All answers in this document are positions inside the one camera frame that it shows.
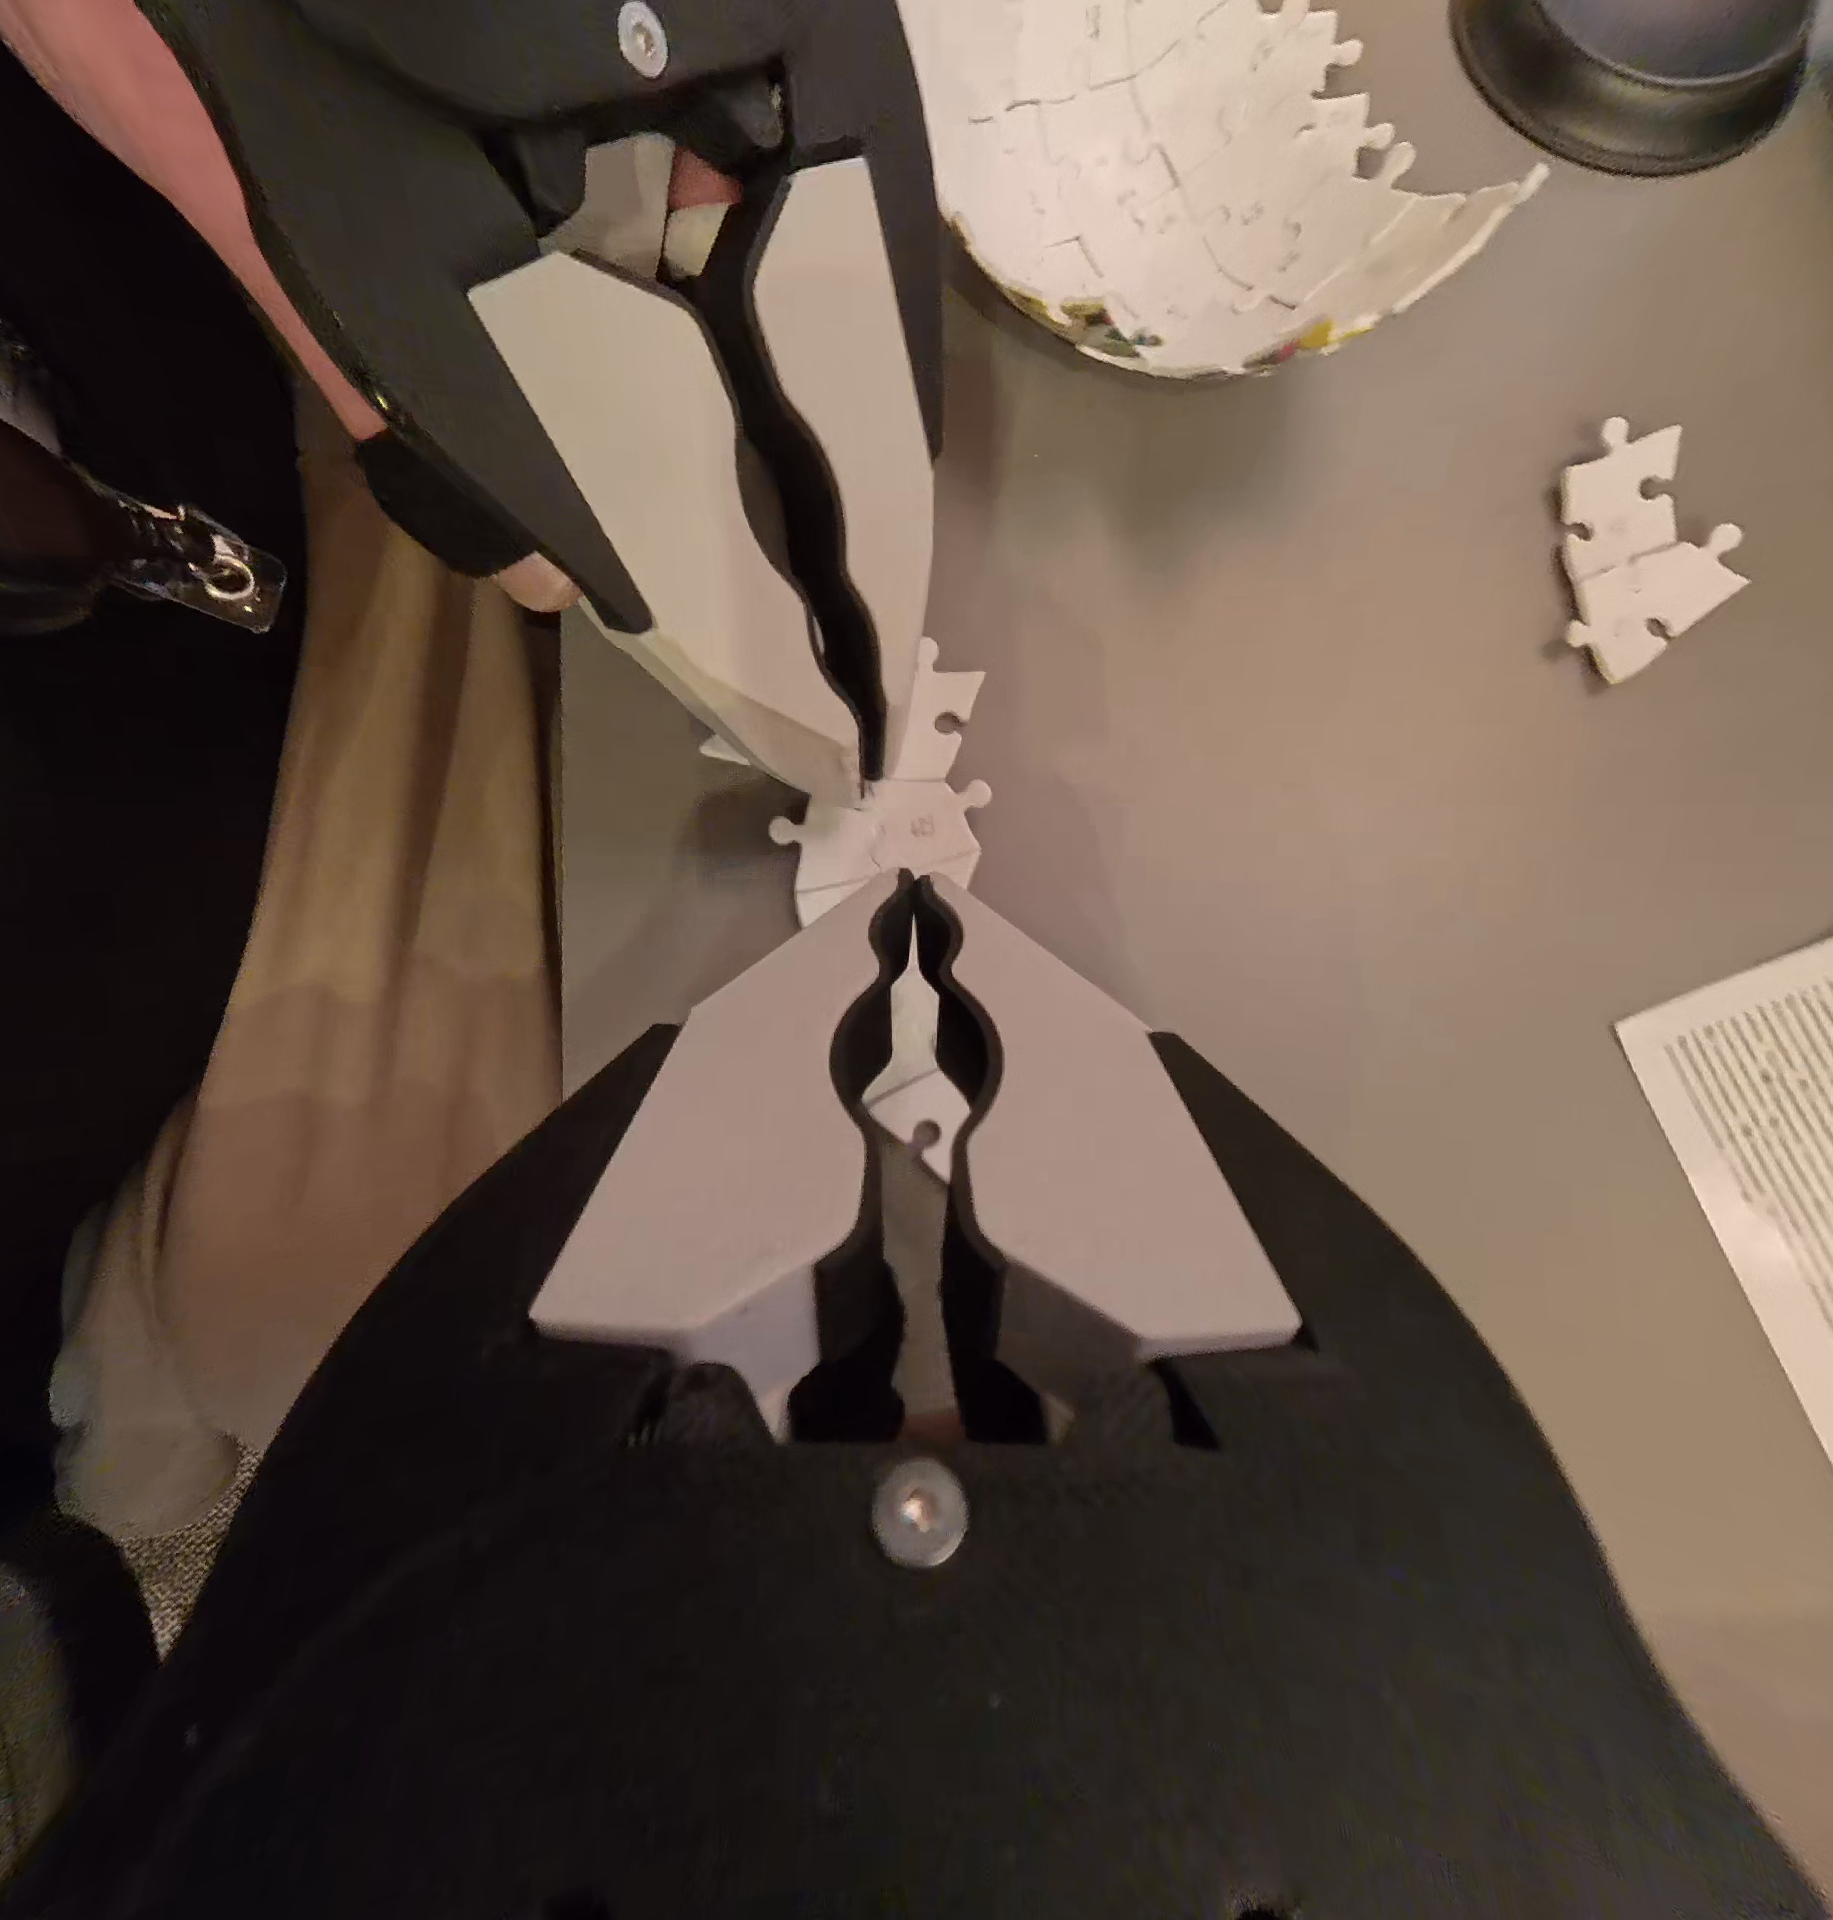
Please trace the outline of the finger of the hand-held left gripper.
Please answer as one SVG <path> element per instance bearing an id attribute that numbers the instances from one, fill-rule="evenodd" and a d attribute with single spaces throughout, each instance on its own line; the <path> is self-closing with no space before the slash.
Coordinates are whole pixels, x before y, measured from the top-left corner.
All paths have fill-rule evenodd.
<path id="1" fill-rule="evenodd" d="M 749 765 L 860 788 L 860 731 L 800 588 L 757 538 L 721 360 L 674 295 L 548 253 L 471 291 L 585 506 L 644 602 L 593 623 Z"/>
<path id="2" fill-rule="evenodd" d="M 767 475 L 781 639 L 733 673 L 738 747 L 814 799 L 899 757 L 932 564 L 932 450 L 862 156 L 776 171 L 724 216 L 696 313 Z"/>

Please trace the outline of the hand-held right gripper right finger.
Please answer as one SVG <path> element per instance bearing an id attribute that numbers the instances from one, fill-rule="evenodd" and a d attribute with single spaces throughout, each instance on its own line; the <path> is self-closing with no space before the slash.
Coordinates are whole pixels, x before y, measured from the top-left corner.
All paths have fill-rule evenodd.
<path id="1" fill-rule="evenodd" d="M 971 1103 L 953 1217 L 1001 1364 L 1282 1348 L 1303 1319 L 1154 1032 L 947 876 L 912 894 Z"/>

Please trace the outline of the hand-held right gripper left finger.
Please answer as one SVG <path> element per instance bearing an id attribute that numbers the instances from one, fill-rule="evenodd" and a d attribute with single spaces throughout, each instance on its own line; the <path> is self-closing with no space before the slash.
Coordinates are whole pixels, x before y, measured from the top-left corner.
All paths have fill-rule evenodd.
<path id="1" fill-rule="evenodd" d="M 854 1083 L 886 1058 L 906 925 L 878 876 L 701 1001 L 678 1028 L 531 1309 L 552 1339 L 738 1375 L 772 1433 L 850 1351 L 818 1268 L 867 1233 L 871 1148 Z"/>

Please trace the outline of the partly built white puzzle ball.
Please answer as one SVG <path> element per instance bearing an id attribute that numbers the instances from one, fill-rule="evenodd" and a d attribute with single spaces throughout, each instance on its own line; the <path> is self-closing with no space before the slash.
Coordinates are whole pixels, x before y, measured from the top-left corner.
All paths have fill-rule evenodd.
<path id="1" fill-rule="evenodd" d="M 1309 2 L 902 2 L 935 196 L 982 276 L 1101 364 L 1171 381 L 1333 354 L 1416 306 L 1549 169 L 1420 195 Z"/>

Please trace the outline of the two-piece joined puzzle segment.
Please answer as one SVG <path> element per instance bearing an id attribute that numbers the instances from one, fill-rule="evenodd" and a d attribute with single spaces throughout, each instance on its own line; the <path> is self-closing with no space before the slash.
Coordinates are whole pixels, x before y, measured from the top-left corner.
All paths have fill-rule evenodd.
<path id="1" fill-rule="evenodd" d="M 1684 430 L 1634 430 L 1600 420 L 1599 446 L 1555 484 L 1557 558 L 1571 594 L 1567 645 L 1600 684 L 1628 684 L 1672 642 L 1748 587 L 1733 564 L 1746 532 L 1719 523 L 1701 538 L 1679 530 L 1673 484 Z"/>

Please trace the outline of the person's left hand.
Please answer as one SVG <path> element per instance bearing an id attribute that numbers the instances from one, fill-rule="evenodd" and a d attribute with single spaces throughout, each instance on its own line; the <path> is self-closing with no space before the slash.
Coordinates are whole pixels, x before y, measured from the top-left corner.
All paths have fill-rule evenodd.
<path id="1" fill-rule="evenodd" d="M 170 205 L 234 276 L 290 363 L 352 436 L 379 509 L 451 571 L 492 581 L 526 613 L 573 606 L 576 584 L 435 476 L 337 369 L 258 248 L 248 205 L 199 91 L 136 5 L 0 2 L 0 42 L 45 95 Z"/>

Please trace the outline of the beige trousers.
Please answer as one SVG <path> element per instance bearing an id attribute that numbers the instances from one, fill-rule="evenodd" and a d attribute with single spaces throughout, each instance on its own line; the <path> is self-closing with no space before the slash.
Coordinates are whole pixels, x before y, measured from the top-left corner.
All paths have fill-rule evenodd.
<path id="1" fill-rule="evenodd" d="M 304 408 L 304 646 L 218 1039 L 71 1248 L 69 1512 L 202 1523 L 400 1254 L 561 1095 L 533 640 Z"/>

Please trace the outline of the metal badge clip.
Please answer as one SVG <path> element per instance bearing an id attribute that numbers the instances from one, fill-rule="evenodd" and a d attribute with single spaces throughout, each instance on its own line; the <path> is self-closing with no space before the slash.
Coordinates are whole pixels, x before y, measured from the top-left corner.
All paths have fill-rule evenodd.
<path id="1" fill-rule="evenodd" d="M 149 504 L 113 493 L 119 528 L 113 588 L 266 637 L 279 623 L 286 567 L 196 506 Z"/>

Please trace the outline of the white printed instruction leaflet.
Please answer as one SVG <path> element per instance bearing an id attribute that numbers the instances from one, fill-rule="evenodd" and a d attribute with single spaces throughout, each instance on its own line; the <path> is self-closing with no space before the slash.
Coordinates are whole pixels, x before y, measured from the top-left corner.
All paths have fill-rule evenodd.
<path id="1" fill-rule="evenodd" d="M 1833 936 L 1615 1035 L 1833 1469 Z"/>

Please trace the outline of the black round cup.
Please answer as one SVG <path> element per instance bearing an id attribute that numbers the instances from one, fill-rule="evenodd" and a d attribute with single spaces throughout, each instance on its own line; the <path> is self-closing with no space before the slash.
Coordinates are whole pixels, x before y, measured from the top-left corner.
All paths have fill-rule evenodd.
<path id="1" fill-rule="evenodd" d="M 1452 2 L 1457 59 L 1543 153 L 1679 179 L 1758 146 L 1794 109 L 1817 2 Z"/>

